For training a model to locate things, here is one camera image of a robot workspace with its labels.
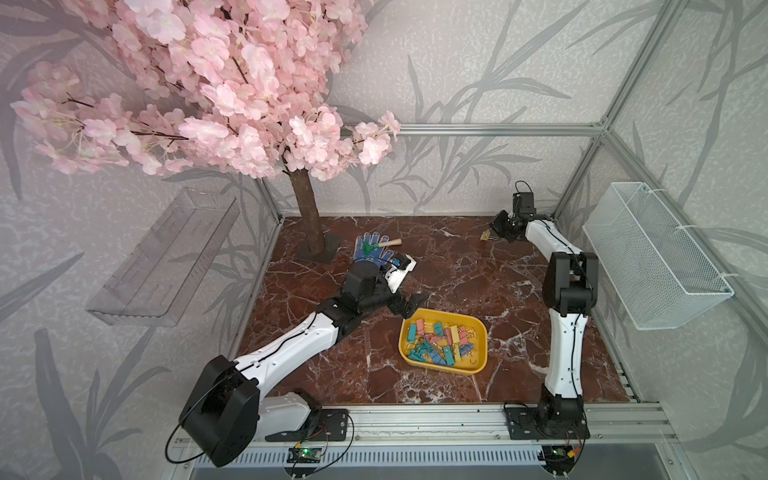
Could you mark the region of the yellow plastic storage tray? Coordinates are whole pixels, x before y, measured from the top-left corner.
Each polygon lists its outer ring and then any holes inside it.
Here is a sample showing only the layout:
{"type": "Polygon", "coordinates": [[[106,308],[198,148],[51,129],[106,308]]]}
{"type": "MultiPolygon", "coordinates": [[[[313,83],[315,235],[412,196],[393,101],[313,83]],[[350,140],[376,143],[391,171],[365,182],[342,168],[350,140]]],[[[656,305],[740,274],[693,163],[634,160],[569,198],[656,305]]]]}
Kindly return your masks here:
{"type": "Polygon", "coordinates": [[[450,372],[463,375],[474,375],[479,373],[487,363],[488,358],[488,338],[485,325],[477,318],[448,313],[430,309],[419,309],[412,318],[402,322],[398,350],[401,357],[410,365],[423,367],[427,369],[450,372]],[[407,343],[406,336],[410,323],[416,323],[417,319],[423,319],[425,322],[425,336],[418,335],[414,343],[407,343]],[[434,324],[440,322],[443,327],[443,335],[434,333],[434,324]],[[459,346],[454,345],[451,340],[450,327],[465,326],[468,331],[469,343],[474,345],[473,352],[465,357],[459,355],[459,346]],[[412,350],[420,350],[426,357],[425,363],[415,362],[408,358],[412,350]],[[434,365],[429,354],[432,351],[439,353],[446,361],[446,366],[434,365]]]}

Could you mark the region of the blue binder clip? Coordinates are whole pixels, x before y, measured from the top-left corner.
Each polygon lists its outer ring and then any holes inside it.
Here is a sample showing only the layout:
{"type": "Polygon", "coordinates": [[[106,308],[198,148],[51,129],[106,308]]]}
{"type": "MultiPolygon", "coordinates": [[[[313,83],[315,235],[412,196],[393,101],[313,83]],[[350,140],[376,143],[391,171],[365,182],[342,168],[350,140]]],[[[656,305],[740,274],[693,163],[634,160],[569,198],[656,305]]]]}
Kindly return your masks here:
{"type": "Polygon", "coordinates": [[[465,357],[470,355],[474,350],[474,345],[471,343],[462,344],[459,346],[459,355],[465,357]]]}

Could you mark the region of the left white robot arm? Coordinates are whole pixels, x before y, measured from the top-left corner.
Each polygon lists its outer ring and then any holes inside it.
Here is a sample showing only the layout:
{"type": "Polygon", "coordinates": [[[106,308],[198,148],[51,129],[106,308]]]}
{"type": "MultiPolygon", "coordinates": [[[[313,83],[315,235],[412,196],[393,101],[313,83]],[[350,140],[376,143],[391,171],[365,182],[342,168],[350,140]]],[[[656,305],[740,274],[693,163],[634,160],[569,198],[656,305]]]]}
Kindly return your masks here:
{"type": "Polygon", "coordinates": [[[339,290],[298,326],[234,360],[218,355],[203,368],[177,425],[217,467],[235,460],[253,439],[310,436],[321,407],[308,395],[271,396],[273,388],[314,356],[348,337],[380,308],[411,318],[427,300],[406,297],[400,286],[417,262],[397,254],[379,266],[353,263],[339,290]]]}

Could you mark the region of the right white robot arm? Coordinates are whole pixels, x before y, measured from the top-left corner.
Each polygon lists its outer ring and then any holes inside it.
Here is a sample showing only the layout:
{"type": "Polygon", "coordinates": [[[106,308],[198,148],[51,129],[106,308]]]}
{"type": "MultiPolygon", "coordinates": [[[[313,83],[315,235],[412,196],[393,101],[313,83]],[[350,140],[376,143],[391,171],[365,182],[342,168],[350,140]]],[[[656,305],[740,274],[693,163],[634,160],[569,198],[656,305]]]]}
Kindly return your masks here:
{"type": "Polygon", "coordinates": [[[505,406],[512,440],[585,440],[590,437],[584,408],[581,365],[583,337],[597,303],[599,261],[536,212],[534,194],[513,194],[512,211],[499,212],[491,229],[513,242],[525,239],[548,260],[542,299],[551,322],[548,373],[537,405],[505,406]]]}

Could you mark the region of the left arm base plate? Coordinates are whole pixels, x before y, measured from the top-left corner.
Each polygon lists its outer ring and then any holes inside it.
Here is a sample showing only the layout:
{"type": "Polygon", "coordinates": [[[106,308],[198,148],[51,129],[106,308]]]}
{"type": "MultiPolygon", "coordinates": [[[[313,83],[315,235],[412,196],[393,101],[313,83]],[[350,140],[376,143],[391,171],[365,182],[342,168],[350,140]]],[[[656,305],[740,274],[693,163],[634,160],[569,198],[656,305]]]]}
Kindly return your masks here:
{"type": "Polygon", "coordinates": [[[342,442],[351,427],[348,409],[319,409],[312,411],[306,421],[304,439],[310,441],[342,442]]]}

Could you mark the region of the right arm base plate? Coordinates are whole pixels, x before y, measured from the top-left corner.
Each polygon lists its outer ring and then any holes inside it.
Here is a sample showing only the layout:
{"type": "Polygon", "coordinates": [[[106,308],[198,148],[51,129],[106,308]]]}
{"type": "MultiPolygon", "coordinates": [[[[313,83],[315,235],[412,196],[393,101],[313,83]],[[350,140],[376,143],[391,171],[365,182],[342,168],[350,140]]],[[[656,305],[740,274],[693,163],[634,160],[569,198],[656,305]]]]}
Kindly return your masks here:
{"type": "Polygon", "coordinates": [[[591,438],[583,412],[565,415],[549,407],[505,403],[502,407],[511,440],[587,440],[591,438]]]}

